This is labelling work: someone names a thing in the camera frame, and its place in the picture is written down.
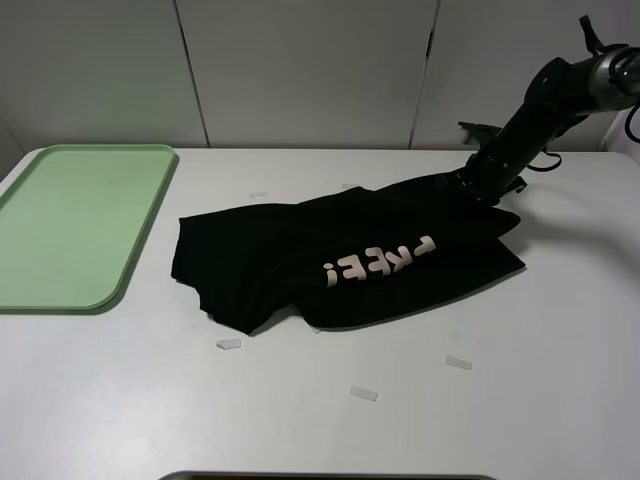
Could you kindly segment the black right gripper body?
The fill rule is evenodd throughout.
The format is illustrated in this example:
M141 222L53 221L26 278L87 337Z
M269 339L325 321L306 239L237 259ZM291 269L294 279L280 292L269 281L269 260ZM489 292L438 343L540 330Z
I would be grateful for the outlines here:
M522 165L477 152L463 167L438 174L435 187L459 205L496 206L503 197L521 193L527 187L521 177L523 169Z

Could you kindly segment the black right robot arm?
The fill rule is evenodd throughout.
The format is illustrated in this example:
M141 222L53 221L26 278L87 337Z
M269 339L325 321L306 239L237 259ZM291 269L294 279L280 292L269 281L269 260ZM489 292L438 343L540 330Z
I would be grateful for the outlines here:
M436 188L449 196L495 205L511 192L527 186L521 173L529 169L548 172L558 168L562 157L549 167L531 162L556 138L592 114L628 110L625 133L639 110L639 49L627 44L603 44L588 16L580 18L586 48L591 57L570 64L562 58L547 63L530 83L522 105L503 127L461 122L469 140L479 150L465 166L436 177Z

